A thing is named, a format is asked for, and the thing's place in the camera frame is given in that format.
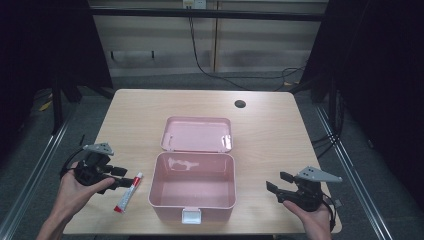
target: open pink storage box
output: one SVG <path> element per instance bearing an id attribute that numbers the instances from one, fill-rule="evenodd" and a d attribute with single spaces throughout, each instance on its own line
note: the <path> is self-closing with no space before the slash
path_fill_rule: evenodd
<path id="1" fill-rule="evenodd" d="M 236 202 L 231 122 L 170 117 L 156 160 L 149 202 L 162 221 L 227 221 Z"/>

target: toothpaste tube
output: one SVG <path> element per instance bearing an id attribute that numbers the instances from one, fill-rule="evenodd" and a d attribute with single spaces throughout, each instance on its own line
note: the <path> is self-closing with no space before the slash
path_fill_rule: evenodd
<path id="1" fill-rule="evenodd" d="M 119 203 L 113 209 L 115 210 L 115 212 L 119 212 L 119 213 L 125 212 L 125 208 L 127 207 L 131 196 L 133 195 L 138 185 L 140 184 L 140 180 L 142 177 L 143 177 L 143 173 L 139 172 L 137 176 L 134 178 L 133 183 L 131 184 L 131 187 L 127 189 L 127 191 L 124 193 L 124 196 L 122 196 L 121 201 L 119 201 Z"/>

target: wooden table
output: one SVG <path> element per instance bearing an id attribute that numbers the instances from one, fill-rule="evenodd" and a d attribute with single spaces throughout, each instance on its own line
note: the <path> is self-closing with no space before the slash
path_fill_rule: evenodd
<path id="1" fill-rule="evenodd" d="M 246 107 L 238 108 L 235 101 Z M 228 222 L 183 225 L 162 222 L 148 195 L 161 137 L 170 116 L 224 117 L 231 120 L 236 162 L 237 202 Z M 281 234 L 304 232 L 299 219 L 266 190 L 265 181 L 297 190 L 279 178 L 306 166 L 319 168 L 293 95 L 277 92 L 119 90 L 96 143 L 108 142 L 110 164 L 144 178 L 124 214 L 113 211 L 125 188 L 96 194 L 65 229 L 65 234 Z M 333 232 L 341 230 L 341 223 Z"/>

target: box lid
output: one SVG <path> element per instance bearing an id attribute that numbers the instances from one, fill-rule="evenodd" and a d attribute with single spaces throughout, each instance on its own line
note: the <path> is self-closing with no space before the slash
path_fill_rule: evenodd
<path id="1" fill-rule="evenodd" d="M 231 122 L 215 117 L 170 117 L 161 147 L 177 152 L 229 152 L 233 146 Z"/>

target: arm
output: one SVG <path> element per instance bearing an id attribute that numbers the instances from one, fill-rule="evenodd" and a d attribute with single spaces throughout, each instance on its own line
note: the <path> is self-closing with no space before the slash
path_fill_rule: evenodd
<path id="1" fill-rule="evenodd" d="M 284 201 L 283 205 L 302 221 L 308 239 L 331 240 L 330 214 L 323 204 L 315 212 L 306 212 L 288 200 Z"/>
<path id="2" fill-rule="evenodd" d="M 83 186 L 75 179 L 74 171 L 68 171 L 60 181 L 53 209 L 41 227 L 37 240 L 60 239 L 66 224 L 87 204 L 88 200 L 96 192 L 109 187 L 114 182 L 113 178 L 107 178 L 92 186 Z"/>

